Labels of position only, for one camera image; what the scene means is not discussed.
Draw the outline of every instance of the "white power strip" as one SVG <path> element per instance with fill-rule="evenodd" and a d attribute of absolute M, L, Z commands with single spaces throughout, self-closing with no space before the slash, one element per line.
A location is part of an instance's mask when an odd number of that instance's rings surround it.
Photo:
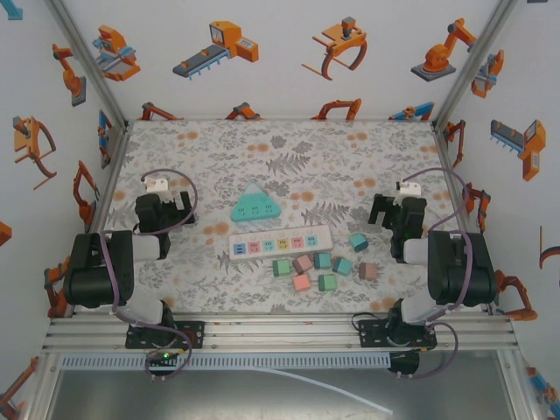
<path fill-rule="evenodd" d="M 229 236 L 229 259 L 272 258 L 333 249 L 327 225 L 292 227 Z"/>

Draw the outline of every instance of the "fern pattern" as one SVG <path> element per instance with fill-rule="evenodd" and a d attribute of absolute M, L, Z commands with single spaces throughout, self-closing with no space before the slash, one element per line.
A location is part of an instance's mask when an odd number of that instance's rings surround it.
<path fill-rule="evenodd" d="M 366 140 L 348 141 L 352 136 Z M 141 175 L 152 168 L 174 168 L 197 186 L 196 223 L 170 233 L 164 260 L 135 264 L 142 291 L 164 298 L 178 312 L 363 312 L 372 302 L 386 309 L 392 299 L 424 287 L 426 273 L 391 258 L 391 232 L 368 224 L 373 197 L 391 194 L 403 174 L 439 166 L 433 144 L 429 124 L 421 123 L 139 121 L 132 127 L 105 228 L 134 227 L 136 198 L 145 194 Z M 193 203 L 193 189 L 178 176 L 157 176 L 168 179 L 174 193 L 188 191 Z M 233 223 L 231 212 L 253 182 L 282 213 Z M 449 214 L 452 204 L 442 198 L 442 174 L 427 173 L 419 182 L 428 201 L 424 224 L 429 226 Z M 436 193 L 439 200 L 433 199 Z M 229 254 L 231 234 L 321 224 L 330 228 L 332 256 L 353 262 L 352 273 L 337 276 L 338 288 L 332 292 L 320 292 L 316 281 L 329 270 L 314 270 L 311 289 L 295 292 L 290 276 L 274 277 L 271 259 L 232 261 Z M 442 228 L 453 230 L 457 224 Z M 368 247 L 356 253 L 348 238 L 358 232 Z M 359 279 L 360 263 L 375 264 L 377 279 Z"/>

